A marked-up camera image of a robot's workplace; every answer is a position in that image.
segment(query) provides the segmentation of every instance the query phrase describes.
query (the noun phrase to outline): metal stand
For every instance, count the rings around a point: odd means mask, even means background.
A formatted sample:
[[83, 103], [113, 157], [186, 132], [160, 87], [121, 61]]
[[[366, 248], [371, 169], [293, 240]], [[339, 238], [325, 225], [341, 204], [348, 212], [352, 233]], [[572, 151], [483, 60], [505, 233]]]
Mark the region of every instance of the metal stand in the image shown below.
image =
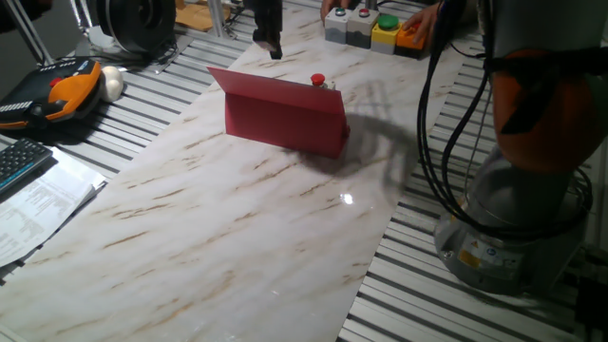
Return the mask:
[[21, 33], [23, 40], [28, 45], [31, 54], [36, 59], [36, 62], [41, 67], [50, 66], [55, 63], [55, 61], [50, 57], [47, 48], [42, 43], [36, 28], [29, 20], [28, 14], [24, 10], [23, 6], [21, 6], [21, 2], [18, 0], [2, 0], [4, 6], [9, 10], [10, 17], [12, 21], [15, 23], [15, 26]]
[[[87, 29], [93, 27], [93, 21], [91, 20], [90, 11], [88, 10], [88, 4], [86, 0], [69, 0], [72, 11], [74, 12], [74, 18], [76, 18], [76, 23], [78, 24], [78, 28], [86, 33]], [[83, 24], [83, 20], [81, 19], [81, 15], [83, 15], [86, 19], [86, 23]]]

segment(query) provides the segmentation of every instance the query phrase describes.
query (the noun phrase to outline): small red object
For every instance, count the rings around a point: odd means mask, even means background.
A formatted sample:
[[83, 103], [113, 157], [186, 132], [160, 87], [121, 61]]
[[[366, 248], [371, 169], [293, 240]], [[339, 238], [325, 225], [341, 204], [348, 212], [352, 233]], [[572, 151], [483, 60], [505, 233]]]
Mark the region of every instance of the small red object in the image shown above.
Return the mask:
[[311, 76], [311, 81], [313, 81], [313, 86], [323, 86], [325, 83], [325, 76], [323, 76], [323, 74], [315, 74]]
[[57, 77], [56, 79], [53, 79], [52, 81], [50, 81], [50, 84], [48, 84], [50, 87], [54, 87], [57, 86], [58, 83], [62, 82], [64, 79], [61, 77]]

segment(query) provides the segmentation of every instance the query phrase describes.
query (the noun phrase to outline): keyboard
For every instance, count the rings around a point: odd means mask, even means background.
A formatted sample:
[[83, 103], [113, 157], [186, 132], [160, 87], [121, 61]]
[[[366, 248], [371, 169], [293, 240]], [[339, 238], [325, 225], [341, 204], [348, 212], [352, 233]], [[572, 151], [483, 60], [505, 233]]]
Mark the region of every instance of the keyboard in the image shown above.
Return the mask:
[[0, 151], [0, 194], [52, 158], [52, 151], [28, 138], [22, 138]]

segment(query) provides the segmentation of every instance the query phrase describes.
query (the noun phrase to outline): white cable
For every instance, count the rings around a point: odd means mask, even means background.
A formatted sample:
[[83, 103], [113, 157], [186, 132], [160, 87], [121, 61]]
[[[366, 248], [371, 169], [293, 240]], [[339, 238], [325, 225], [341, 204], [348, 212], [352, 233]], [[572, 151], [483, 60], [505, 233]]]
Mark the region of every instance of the white cable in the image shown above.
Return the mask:
[[479, 133], [477, 134], [477, 139], [475, 140], [475, 146], [473, 146], [473, 153], [471, 153], [471, 159], [468, 161], [468, 166], [466, 167], [465, 173], [465, 200], [468, 202], [468, 173], [471, 170], [471, 165], [473, 164], [473, 158], [475, 158], [475, 151], [477, 151], [477, 145], [479, 144], [479, 139], [482, 137], [482, 131], [484, 130], [484, 122], [485, 122], [485, 114], [487, 114], [487, 108], [490, 105], [490, 101], [492, 101], [492, 84], [490, 84], [490, 95], [487, 97], [487, 101], [485, 102], [484, 114], [482, 114], [482, 122], [479, 125]]

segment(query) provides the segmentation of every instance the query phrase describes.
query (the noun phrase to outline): black device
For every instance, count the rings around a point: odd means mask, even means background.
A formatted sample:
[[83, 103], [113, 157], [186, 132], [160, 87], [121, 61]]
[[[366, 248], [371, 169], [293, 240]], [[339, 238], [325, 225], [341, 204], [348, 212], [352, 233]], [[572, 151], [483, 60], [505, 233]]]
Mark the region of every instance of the black device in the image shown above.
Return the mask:
[[97, 19], [122, 49], [151, 53], [174, 37], [175, 0], [99, 0]]
[[0, 100], [0, 130], [82, 118], [101, 95], [101, 65], [79, 57], [33, 70]]
[[52, 158], [52, 151], [28, 138], [22, 138], [0, 151], [0, 194]]

